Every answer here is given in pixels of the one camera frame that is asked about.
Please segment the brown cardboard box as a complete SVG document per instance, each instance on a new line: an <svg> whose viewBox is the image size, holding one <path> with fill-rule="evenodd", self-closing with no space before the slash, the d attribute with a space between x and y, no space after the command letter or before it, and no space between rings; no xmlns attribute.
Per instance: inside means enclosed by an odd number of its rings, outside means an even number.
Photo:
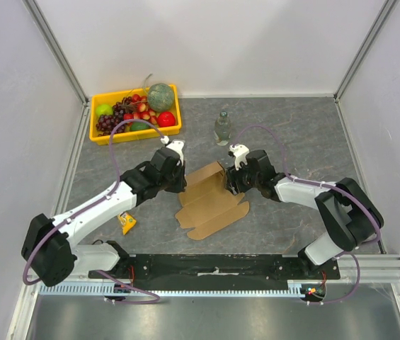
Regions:
<svg viewBox="0 0 400 340"><path fill-rule="evenodd" d="M178 194L181 209L175 214L180 227L195 241L203 240L244 218L250 204L245 195L226 188L227 177L219 162L212 162L186 177L187 186Z"/></svg>

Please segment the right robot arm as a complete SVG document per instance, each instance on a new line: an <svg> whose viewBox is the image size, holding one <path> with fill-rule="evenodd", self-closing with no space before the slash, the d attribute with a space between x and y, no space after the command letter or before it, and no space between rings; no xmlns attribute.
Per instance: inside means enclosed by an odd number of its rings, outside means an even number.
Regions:
<svg viewBox="0 0 400 340"><path fill-rule="evenodd" d="M326 232L299 251L297 270L302 277L315 278L327 261L379 241L383 217L354 179L314 182L277 172L266 151L251 151L242 144L232 145L229 155L234 165L226 170L226 188L234 195L255 188L269 200L319 212Z"/></svg>

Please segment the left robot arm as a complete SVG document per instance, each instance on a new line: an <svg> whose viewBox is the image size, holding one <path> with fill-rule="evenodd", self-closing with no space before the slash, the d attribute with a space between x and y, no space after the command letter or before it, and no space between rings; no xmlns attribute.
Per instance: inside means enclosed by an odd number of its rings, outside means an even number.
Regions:
<svg viewBox="0 0 400 340"><path fill-rule="evenodd" d="M118 214L131 210L161 191L185 190L184 143L170 142L158 149L151 160L121 174L109 188L82 205L49 218L41 213L31 221L21 255L25 270L33 270L47 287L64 281L75 269L100 269L112 278L122 278L128 271L123 252L111 244L99 251L82 246L92 231Z"/></svg>

